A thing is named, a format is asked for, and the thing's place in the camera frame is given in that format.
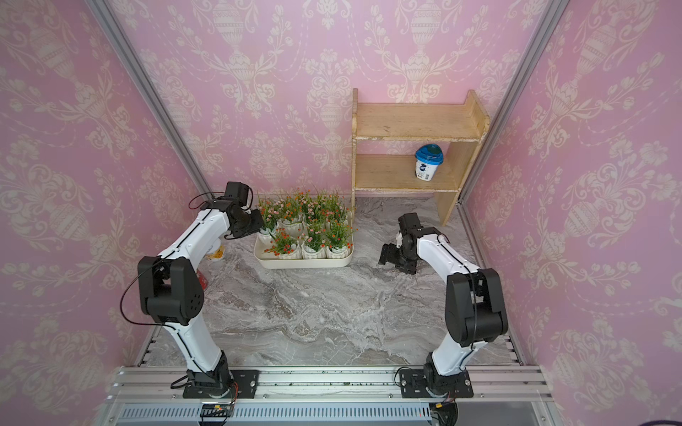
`shelf board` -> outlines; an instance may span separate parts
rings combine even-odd
[[[358,154],[355,163],[356,191],[457,192],[459,179],[447,164],[441,164],[433,179],[415,176],[414,155]]]
[[[357,105],[356,140],[478,142],[481,132],[466,105]]]

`robotic arm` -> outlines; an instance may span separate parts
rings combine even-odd
[[[170,247],[158,256],[145,256],[137,266],[142,312],[169,325],[187,361],[186,391],[221,397],[233,383],[225,353],[211,338],[201,313],[204,292],[196,268],[205,254],[220,248],[221,235],[238,239],[263,227],[261,212],[247,207],[249,192],[243,183],[228,182],[225,194],[204,202],[192,225]]]
[[[446,284],[447,333],[424,365],[426,387],[434,395],[444,395],[468,381],[465,366],[471,357],[507,332],[500,277],[495,270],[481,269],[465,259],[436,228],[422,227],[416,213],[401,216],[398,223],[396,244],[384,244],[379,264],[390,262],[414,275],[422,259]],[[483,301],[472,301],[472,292]]]

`black joint motor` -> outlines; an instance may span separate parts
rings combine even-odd
[[[436,228],[429,226],[422,228],[419,216],[416,213],[405,213],[398,218],[402,243],[384,244],[379,256],[379,264],[392,263],[400,272],[410,275],[417,273],[417,240],[424,235],[440,234]]]
[[[230,221],[230,234],[226,235],[229,239],[246,237],[247,235],[258,232],[263,227],[263,217],[258,209],[250,210],[248,205],[249,193],[251,193],[251,204],[253,204],[253,191],[242,182],[228,182],[225,187],[225,194],[203,203],[202,210],[216,209],[227,214]]]

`pink wallpaper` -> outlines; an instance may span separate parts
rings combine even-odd
[[[110,0],[213,187],[260,192],[350,187],[353,87],[494,112],[546,2]]]
[[[467,206],[568,426],[682,420],[681,14],[572,0]]]
[[[85,3],[63,4],[0,3],[6,425],[90,424],[147,333],[119,315],[123,287],[196,192]]]

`gray marble surface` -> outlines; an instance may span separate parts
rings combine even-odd
[[[355,251],[344,268],[265,269],[253,256],[253,235],[227,241],[223,260],[204,259],[203,313],[230,366],[422,364],[445,335],[445,284],[425,262],[416,275],[377,264],[409,212],[473,261],[458,214],[439,226],[433,198],[358,198]],[[150,349],[147,365],[184,365],[166,331]],[[502,337],[471,361],[510,362]]]

